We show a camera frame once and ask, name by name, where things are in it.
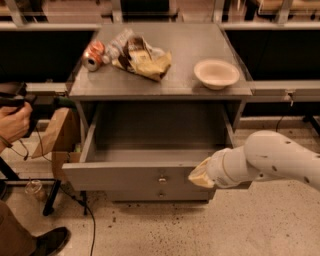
human hand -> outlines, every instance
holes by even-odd
[[[0,136],[10,143],[22,138],[27,133],[32,107],[25,102],[21,109],[15,112],[16,110],[17,107],[0,108]]]

snack bag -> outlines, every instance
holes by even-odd
[[[116,67],[160,81],[171,66],[171,53],[148,45],[143,37],[130,37],[122,54],[112,61]]]

robotic arm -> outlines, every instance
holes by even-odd
[[[320,191],[320,154],[272,131],[255,132],[244,146],[215,152],[189,175],[191,182],[206,188],[282,178],[301,181]]]

gray cabinet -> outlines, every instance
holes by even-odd
[[[193,185],[188,175],[215,151],[232,147],[233,126],[251,90],[243,74],[223,91],[195,78],[199,59],[236,63],[216,25],[114,24],[98,38],[108,42],[127,26],[171,50],[172,67],[159,83],[111,65],[94,73],[81,68],[70,97],[83,121],[83,151],[79,163],[63,169],[76,190],[103,190],[113,201],[207,201],[215,189]]]

ceramic bowl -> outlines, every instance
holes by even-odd
[[[221,90],[235,84],[240,78],[237,67],[219,59],[198,62],[194,67],[194,73],[206,87],[212,90]]]

